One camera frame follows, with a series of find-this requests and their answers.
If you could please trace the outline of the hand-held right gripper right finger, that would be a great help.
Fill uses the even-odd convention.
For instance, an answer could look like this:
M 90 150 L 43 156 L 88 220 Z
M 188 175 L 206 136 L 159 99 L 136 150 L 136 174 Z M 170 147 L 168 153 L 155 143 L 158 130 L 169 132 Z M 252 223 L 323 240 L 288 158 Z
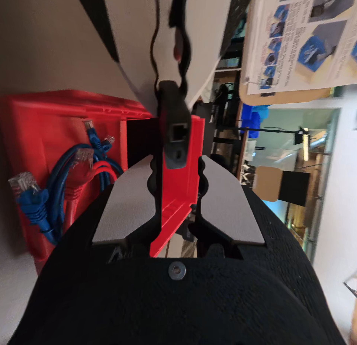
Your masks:
M 226 257 L 239 257 L 239 246 L 265 246 L 265 240 L 239 181 L 207 155 L 199 157 L 199 195 L 189 231 L 197 255 L 217 244 Z

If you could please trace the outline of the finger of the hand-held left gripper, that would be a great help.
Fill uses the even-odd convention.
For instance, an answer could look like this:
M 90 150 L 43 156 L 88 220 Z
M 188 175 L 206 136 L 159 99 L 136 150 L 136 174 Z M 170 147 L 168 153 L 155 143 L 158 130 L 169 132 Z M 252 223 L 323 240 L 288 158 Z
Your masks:
M 158 71 L 153 46 L 158 34 L 158 0 L 79 0 L 130 90 L 154 117 Z
M 186 104 L 193 108 L 212 79 L 232 0 L 172 0 L 170 28 L 175 28 L 173 56 L 187 83 Z

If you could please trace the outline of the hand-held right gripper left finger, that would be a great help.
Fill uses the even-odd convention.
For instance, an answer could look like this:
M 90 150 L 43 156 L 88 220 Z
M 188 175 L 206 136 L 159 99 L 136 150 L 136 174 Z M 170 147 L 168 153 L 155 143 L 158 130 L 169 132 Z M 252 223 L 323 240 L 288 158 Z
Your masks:
M 127 169 L 110 192 L 92 238 L 93 246 L 113 246 L 118 257 L 150 257 L 161 232 L 161 167 L 153 155 Z

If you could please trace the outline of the black network adapter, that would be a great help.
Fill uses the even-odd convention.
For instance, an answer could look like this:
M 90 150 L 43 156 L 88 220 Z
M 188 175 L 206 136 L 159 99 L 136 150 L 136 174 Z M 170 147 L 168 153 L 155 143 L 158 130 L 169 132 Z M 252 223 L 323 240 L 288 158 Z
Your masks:
M 186 167 L 191 136 L 191 113 L 177 83 L 163 80 L 158 85 L 159 125 L 167 169 Z

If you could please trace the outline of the red plastic bin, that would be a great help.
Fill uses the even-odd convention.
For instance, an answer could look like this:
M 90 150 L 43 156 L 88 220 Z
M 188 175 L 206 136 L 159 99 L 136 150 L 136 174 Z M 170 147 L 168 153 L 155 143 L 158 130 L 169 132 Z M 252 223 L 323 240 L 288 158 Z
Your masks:
M 128 169 L 127 121 L 151 114 L 138 102 L 77 90 L 10 95 L 1 98 L 1 135 L 13 174 L 31 172 L 41 188 L 56 162 L 77 144 L 90 145 L 84 120 L 92 120 L 101 142 L 113 137 L 107 160 Z M 191 117 L 191 141 L 185 168 L 163 168 L 162 230 L 152 242 L 157 257 L 197 203 L 198 159 L 205 120 Z

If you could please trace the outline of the tan rounded board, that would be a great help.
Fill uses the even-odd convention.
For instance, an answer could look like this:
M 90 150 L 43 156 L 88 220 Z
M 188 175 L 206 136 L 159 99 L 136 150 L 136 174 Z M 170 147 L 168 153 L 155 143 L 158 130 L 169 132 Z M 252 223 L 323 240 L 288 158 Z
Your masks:
M 261 199 L 276 202 L 279 199 L 283 171 L 279 168 L 258 166 L 253 180 L 253 192 Z

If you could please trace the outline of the black bin divider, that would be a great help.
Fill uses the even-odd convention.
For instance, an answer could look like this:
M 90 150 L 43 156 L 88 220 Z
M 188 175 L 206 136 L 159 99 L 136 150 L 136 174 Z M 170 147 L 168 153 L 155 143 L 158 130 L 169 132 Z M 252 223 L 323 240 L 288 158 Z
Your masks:
M 159 146 L 158 118 L 127 121 L 127 161 L 129 168 L 148 155 L 156 156 Z

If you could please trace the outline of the black square board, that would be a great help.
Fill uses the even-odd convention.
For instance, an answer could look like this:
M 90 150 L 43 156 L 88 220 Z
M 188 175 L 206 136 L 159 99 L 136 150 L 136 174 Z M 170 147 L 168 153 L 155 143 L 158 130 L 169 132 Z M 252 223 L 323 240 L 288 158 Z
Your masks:
M 278 200 L 306 206 L 310 173 L 283 171 Z

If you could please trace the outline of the small blue storage bin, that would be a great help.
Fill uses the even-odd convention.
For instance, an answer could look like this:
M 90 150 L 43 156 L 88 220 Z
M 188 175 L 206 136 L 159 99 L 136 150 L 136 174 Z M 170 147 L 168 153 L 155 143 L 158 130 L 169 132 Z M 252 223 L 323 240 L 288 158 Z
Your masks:
M 269 106 L 250 106 L 244 103 L 241 114 L 241 127 L 254 130 L 260 129 L 261 122 L 269 116 Z

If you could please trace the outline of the black tripod stand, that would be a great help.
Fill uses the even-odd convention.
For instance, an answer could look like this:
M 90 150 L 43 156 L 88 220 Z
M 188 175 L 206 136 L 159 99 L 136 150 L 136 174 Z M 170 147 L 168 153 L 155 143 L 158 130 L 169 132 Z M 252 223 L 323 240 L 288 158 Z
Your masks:
M 248 128 L 248 127 L 234 127 L 230 128 L 233 132 L 243 132 L 243 133 L 250 133 L 250 132 L 266 132 L 266 133 L 284 133 L 284 134 L 292 134 L 294 135 L 294 145 L 301 144 L 304 141 L 304 138 L 307 138 L 309 141 L 309 131 L 300 127 L 298 130 L 286 130 L 279 127 L 273 128 Z M 221 137 L 214 137 L 214 143 L 221 143 L 221 144 L 228 144 L 232 146 L 242 146 L 242 140 L 240 139 L 232 139 L 232 138 L 221 138 Z

